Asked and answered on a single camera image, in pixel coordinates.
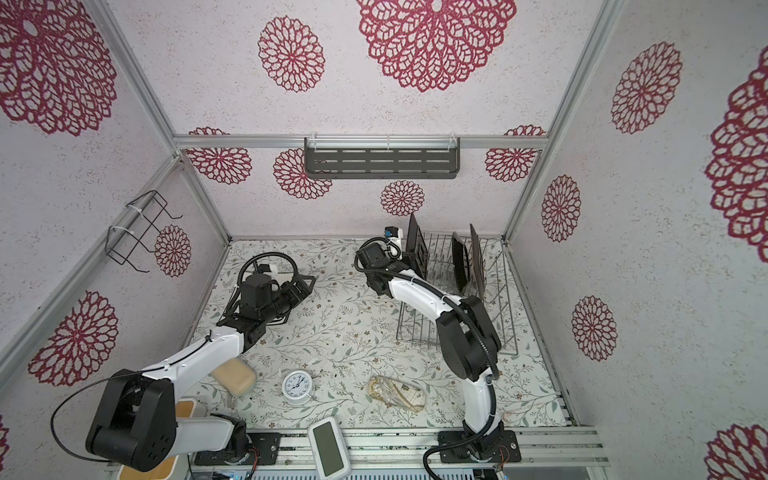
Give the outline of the black square plate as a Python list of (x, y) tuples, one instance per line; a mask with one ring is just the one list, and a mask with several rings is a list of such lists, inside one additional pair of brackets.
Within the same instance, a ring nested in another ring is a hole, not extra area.
[(429, 251), (414, 214), (410, 215), (403, 261), (421, 278), (427, 279)]

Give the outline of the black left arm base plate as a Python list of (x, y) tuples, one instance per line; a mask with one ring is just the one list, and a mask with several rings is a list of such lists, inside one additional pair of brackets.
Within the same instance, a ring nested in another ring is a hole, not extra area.
[(196, 453), (193, 464), (201, 467), (274, 465), (281, 439), (279, 433), (249, 432), (247, 440), (233, 440), (223, 450)]

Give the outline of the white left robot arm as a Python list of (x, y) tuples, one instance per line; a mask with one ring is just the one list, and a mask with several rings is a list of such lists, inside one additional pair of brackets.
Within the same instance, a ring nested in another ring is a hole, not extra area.
[(244, 421), (224, 414), (183, 419), (176, 416), (176, 405), (197, 382), (252, 348), (270, 322), (312, 294), (315, 282), (296, 274), (279, 284), (267, 274), (252, 274), (203, 339), (142, 371), (116, 372), (106, 383), (86, 450), (141, 472), (168, 457), (197, 452), (213, 452), (225, 462), (243, 460), (251, 445)]

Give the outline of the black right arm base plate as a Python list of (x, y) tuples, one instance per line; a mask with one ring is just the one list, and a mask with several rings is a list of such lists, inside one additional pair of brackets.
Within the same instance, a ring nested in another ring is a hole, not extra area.
[(459, 463), (519, 463), (522, 460), (517, 437), (512, 430), (499, 425), (490, 435), (464, 446), (439, 453), (445, 464)]

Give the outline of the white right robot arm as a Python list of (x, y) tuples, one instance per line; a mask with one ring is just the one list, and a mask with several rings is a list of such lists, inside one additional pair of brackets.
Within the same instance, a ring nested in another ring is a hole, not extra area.
[(444, 362), (460, 380), (465, 436), (483, 443), (498, 440), (503, 424), (494, 382), (500, 376), (501, 342), (483, 301), (440, 290), (398, 259), (398, 253), (383, 237), (369, 239), (356, 251), (354, 268), (366, 275), (377, 295), (406, 304), (435, 325)]

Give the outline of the black plate yellow rim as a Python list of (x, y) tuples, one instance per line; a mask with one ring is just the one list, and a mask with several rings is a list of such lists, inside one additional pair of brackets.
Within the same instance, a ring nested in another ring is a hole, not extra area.
[(485, 271), (484, 260), (482, 254), (482, 244), (479, 235), (473, 224), (470, 225), (470, 239), (471, 239), (471, 263), (472, 263), (472, 275), (473, 282), (477, 296), (481, 299), (485, 296)]

